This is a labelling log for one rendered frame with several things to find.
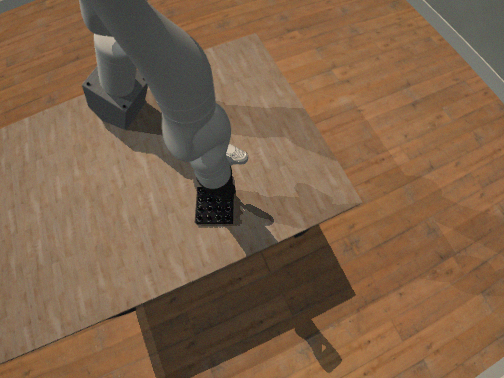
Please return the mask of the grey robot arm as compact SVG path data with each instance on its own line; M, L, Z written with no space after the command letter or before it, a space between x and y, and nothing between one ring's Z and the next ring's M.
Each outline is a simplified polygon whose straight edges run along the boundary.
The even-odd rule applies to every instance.
M171 154L190 162L201 178L221 176L231 125L216 103L211 66L200 45L147 0L79 3L84 23L94 33L103 90L116 97L130 94L138 69L162 112Z

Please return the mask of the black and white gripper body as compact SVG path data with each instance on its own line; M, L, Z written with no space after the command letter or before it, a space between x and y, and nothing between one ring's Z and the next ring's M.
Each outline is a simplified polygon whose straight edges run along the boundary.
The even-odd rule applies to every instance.
M210 195L214 195L223 202L229 202L236 192L235 186L233 184L232 178L232 168L231 165L234 164L245 164L248 161L248 154L229 144L227 153L227 168L224 173L214 179L204 179L198 176L196 173L196 178L198 183L203 187L203 189Z

